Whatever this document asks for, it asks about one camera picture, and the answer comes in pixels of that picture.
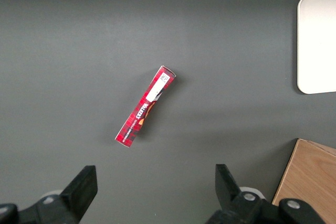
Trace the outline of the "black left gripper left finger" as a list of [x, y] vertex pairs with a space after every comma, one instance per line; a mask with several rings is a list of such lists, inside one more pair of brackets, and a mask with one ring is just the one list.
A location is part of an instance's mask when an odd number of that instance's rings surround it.
[[1, 223], [79, 223], [97, 192], [96, 167], [88, 165], [61, 192], [49, 192], [26, 209], [1, 204]]

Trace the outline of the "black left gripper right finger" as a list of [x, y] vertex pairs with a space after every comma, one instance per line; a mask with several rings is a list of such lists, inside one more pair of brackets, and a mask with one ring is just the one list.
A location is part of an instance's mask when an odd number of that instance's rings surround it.
[[242, 191], [225, 164], [215, 166], [215, 191], [221, 209], [207, 223], [324, 223], [303, 200], [284, 198], [275, 206], [252, 191]]

